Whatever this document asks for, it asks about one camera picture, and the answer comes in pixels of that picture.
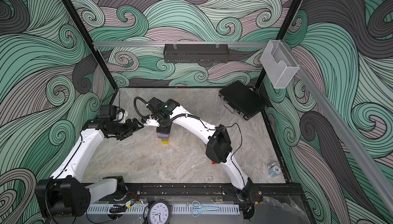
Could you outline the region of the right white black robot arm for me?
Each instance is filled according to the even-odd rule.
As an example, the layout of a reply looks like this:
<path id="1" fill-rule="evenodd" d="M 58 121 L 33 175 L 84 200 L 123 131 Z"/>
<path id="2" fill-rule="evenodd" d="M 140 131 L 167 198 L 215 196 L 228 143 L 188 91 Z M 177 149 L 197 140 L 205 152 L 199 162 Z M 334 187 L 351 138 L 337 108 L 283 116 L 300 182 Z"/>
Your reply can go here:
<path id="1" fill-rule="evenodd" d="M 241 201 L 250 199 L 249 191 L 252 180 L 236 161 L 227 126 L 209 124 L 187 111 L 173 99 L 162 102 L 157 98 L 152 98 L 145 103 L 145 106 L 151 112 L 151 115 L 145 118 L 147 125 L 167 128 L 172 124 L 177 124 L 193 133 L 205 144 L 206 156 L 223 167 L 230 178 L 237 198 Z"/>

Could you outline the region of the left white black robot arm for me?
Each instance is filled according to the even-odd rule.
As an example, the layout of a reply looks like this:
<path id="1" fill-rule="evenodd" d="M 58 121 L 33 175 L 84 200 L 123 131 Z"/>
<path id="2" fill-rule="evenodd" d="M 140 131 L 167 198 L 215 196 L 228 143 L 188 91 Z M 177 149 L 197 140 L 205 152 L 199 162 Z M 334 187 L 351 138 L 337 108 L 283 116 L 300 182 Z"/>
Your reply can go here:
<path id="1" fill-rule="evenodd" d="M 42 216 L 53 221 L 62 217 L 80 217 L 91 204 L 107 196 L 123 200 L 127 188 L 122 176 L 109 176 L 88 186 L 82 184 L 82 178 L 95 150 L 105 138 L 122 141 L 143 127 L 137 119 L 124 122 L 88 120 L 66 159 L 48 179 L 38 181 L 35 186 Z"/>

